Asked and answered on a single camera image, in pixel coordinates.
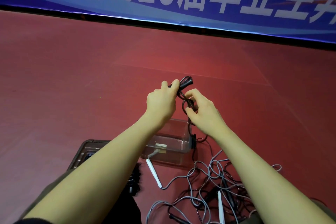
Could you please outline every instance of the cable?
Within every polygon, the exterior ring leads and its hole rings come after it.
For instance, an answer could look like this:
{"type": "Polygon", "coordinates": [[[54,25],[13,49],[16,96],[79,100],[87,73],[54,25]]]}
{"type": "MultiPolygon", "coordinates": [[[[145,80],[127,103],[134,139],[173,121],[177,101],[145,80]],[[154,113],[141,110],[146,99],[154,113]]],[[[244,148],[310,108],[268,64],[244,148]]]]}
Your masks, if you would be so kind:
{"type": "MultiPolygon", "coordinates": [[[[190,76],[184,77],[180,81],[180,87],[177,91],[176,96],[183,100],[182,102],[182,110],[185,114],[187,114],[185,108],[186,104],[189,108],[191,108],[194,112],[197,112],[197,106],[193,100],[188,99],[182,92],[184,88],[188,85],[193,84],[193,80],[190,76]]],[[[189,199],[191,204],[195,207],[196,213],[198,215],[199,221],[201,224],[211,224],[211,223],[219,223],[211,221],[211,212],[210,209],[218,209],[218,206],[209,206],[209,203],[216,199],[218,200],[217,192],[220,191],[222,196],[226,200],[226,204],[222,202],[223,210],[225,213],[234,217],[236,223],[239,223],[239,220],[242,221],[246,219],[246,216],[243,214],[243,210],[245,209],[250,215],[255,211],[254,205],[248,195],[247,190],[245,189],[244,185],[241,181],[235,180],[230,172],[227,170],[227,167],[231,165],[231,162],[228,158],[216,160],[217,156],[222,152],[220,150],[217,154],[213,155],[212,147],[210,143],[207,141],[208,136],[206,135],[204,138],[197,138],[196,134],[191,133],[191,126],[194,124],[191,122],[190,118],[188,120],[188,133],[192,140],[195,142],[193,153],[192,153],[192,161],[194,163],[194,167],[187,172],[187,175],[184,176],[177,176],[174,177],[165,187],[159,186],[161,189],[166,190],[171,185],[173,181],[178,178],[186,178],[188,181],[188,188],[183,190],[179,196],[172,202],[169,203],[167,201],[156,201],[152,207],[150,208],[147,217],[146,217],[146,224],[148,224],[150,214],[152,210],[157,207],[158,205],[165,205],[168,206],[168,214],[169,217],[175,220],[179,224],[191,224],[191,222],[187,219],[187,217],[183,214],[183,212],[176,207],[176,205],[182,201],[189,199]],[[209,165],[205,164],[202,161],[195,160],[195,153],[197,151],[197,145],[200,143],[206,142],[209,145],[210,152],[211,152],[211,160],[209,165]],[[193,182],[201,175],[201,173],[205,174],[205,178],[203,183],[200,187],[193,189],[192,184],[193,182]],[[171,213],[171,209],[177,210],[183,218],[176,216],[175,214],[171,213]]],[[[278,167],[276,171],[280,171],[282,166],[279,164],[272,165],[273,168],[278,167]]]]}

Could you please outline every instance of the hand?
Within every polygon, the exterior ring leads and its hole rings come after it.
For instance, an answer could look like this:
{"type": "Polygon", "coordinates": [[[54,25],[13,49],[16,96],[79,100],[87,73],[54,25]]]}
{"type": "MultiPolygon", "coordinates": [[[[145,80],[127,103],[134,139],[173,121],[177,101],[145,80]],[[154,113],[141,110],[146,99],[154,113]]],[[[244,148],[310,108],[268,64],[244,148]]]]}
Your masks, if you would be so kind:
{"type": "Polygon", "coordinates": [[[180,87],[179,80],[174,80],[170,88],[168,83],[163,81],[161,89],[155,89],[147,96],[147,115],[158,126],[163,125],[171,118],[176,110],[175,99],[180,87]]]}
{"type": "Polygon", "coordinates": [[[195,113],[191,108],[187,107],[185,111],[192,123],[203,133],[216,139],[221,136],[221,133],[229,130],[213,102],[203,96],[197,89],[189,90],[185,96],[194,101],[198,110],[195,113]]]}

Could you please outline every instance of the red floor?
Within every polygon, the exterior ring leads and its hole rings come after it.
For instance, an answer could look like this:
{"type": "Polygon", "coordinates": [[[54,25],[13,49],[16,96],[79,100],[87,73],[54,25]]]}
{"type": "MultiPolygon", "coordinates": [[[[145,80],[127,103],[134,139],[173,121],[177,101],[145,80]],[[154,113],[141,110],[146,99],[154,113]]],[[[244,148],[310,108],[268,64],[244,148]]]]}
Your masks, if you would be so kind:
{"type": "MultiPolygon", "coordinates": [[[[0,223],[13,223],[84,140],[112,139],[162,80],[185,75],[253,150],[336,211],[335,52],[12,12],[0,25],[0,223]]],[[[179,108],[174,117],[185,119],[179,108]]],[[[199,159],[209,161],[205,145],[199,159]]],[[[145,222],[154,201],[173,201],[187,182],[162,191],[141,171],[145,222]]],[[[167,184],[186,172],[157,173],[167,184]]],[[[179,208],[198,221],[189,201],[179,208]]],[[[153,214],[170,221],[166,209],[153,214]]]]}

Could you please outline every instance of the jump rope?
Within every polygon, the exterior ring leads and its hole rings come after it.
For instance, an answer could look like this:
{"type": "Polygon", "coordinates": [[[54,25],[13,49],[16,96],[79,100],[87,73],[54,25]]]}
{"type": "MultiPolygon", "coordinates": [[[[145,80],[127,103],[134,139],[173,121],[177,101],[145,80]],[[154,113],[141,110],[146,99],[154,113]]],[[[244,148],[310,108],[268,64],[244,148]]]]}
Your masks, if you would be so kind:
{"type": "MultiPolygon", "coordinates": [[[[184,88],[186,88],[191,84],[193,84],[193,79],[190,76],[184,77],[180,81],[180,87],[177,92],[177,96],[183,100],[182,110],[185,114],[187,114],[185,108],[186,104],[188,105],[188,107],[193,109],[193,111],[197,112],[194,102],[191,99],[188,99],[182,92],[184,88]]],[[[194,149],[192,153],[192,160],[194,162],[194,167],[188,171],[187,175],[177,176],[173,178],[167,184],[167,186],[163,187],[150,161],[150,157],[156,154],[157,151],[154,151],[152,154],[149,154],[148,158],[146,159],[149,169],[152,172],[157,182],[157,185],[159,186],[160,189],[163,190],[168,189],[170,184],[178,178],[186,178],[189,185],[188,188],[182,191],[180,195],[172,203],[169,203],[167,201],[154,202],[154,204],[151,206],[147,214],[146,224],[148,224],[149,222],[151,212],[160,205],[161,206],[165,205],[168,207],[167,211],[169,214],[169,218],[175,220],[177,223],[192,224],[192,222],[187,219],[185,214],[176,206],[182,200],[190,200],[191,204],[196,209],[196,213],[201,224],[211,224],[211,223],[225,224],[224,213],[233,216],[234,221],[238,224],[239,222],[246,219],[244,212],[245,213],[247,212],[250,217],[251,214],[256,211],[248,195],[248,192],[246,191],[242,182],[239,180],[235,180],[233,176],[230,174],[230,172],[227,170],[228,166],[231,165],[230,160],[228,158],[216,160],[216,157],[222,152],[222,150],[220,150],[217,154],[213,155],[212,147],[210,143],[207,141],[208,136],[205,136],[204,138],[197,138],[196,134],[191,133],[192,125],[194,124],[188,117],[188,132],[191,137],[191,140],[196,143],[194,144],[194,149]],[[211,160],[208,165],[199,160],[195,161],[194,159],[195,152],[197,150],[197,144],[199,143],[207,143],[210,147],[211,160]],[[200,187],[193,189],[192,184],[201,173],[204,173],[206,177],[203,180],[203,183],[200,187]],[[213,184],[212,185],[213,188],[210,191],[208,191],[206,187],[208,187],[210,184],[213,184]],[[222,197],[225,199],[228,206],[222,202],[222,197]],[[208,205],[214,199],[218,200],[218,207],[208,205]],[[183,218],[180,218],[176,214],[173,214],[171,212],[171,209],[175,209],[176,211],[178,211],[183,218]],[[211,221],[211,209],[218,209],[219,222],[211,221]]],[[[272,167],[274,168],[278,167],[276,171],[280,171],[282,169],[282,166],[279,164],[274,164],[272,165],[272,167]]]]}

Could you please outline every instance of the right hand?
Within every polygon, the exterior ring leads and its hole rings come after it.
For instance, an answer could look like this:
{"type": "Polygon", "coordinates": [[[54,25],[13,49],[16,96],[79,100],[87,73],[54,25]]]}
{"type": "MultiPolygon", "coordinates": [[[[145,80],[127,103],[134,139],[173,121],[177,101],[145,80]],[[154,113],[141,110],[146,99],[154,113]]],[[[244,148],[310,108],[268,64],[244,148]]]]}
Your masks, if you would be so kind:
{"type": "Polygon", "coordinates": [[[203,96],[197,89],[189,90],[185,96],[195,102],[198,112],[195,113],[189,107],[185,111],[192,123],[203,133],[216,139],[221,136],[221,133],[229,130],[213,102],[203,96]]]}

